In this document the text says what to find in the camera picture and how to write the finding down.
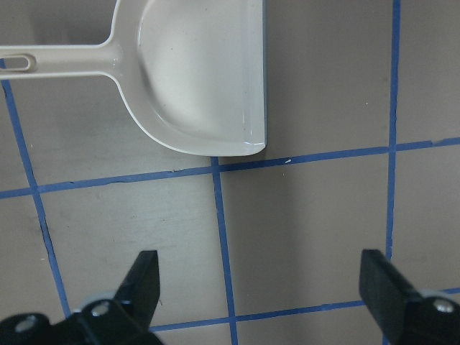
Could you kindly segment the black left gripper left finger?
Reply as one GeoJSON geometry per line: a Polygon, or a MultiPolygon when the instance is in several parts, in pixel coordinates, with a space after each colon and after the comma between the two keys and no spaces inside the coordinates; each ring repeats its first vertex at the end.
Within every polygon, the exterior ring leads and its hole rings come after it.
{"type": "Polygon", "coordinates": [[[2,344],[159,344],[150,324],[160,299],[158,254],[141,251],[112,298],[52,324],[41,313],[1,321],[2,344]]]}

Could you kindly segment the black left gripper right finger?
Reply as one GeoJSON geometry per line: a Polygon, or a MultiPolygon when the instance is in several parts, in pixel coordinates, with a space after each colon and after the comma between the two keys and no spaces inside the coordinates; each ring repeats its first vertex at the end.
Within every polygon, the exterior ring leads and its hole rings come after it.
{"type": "Polygon", "coordinates": [[[459,304],[414,287],[378,249],[361,253],[359,294],[390,344],[459,343],[459,304]]]}

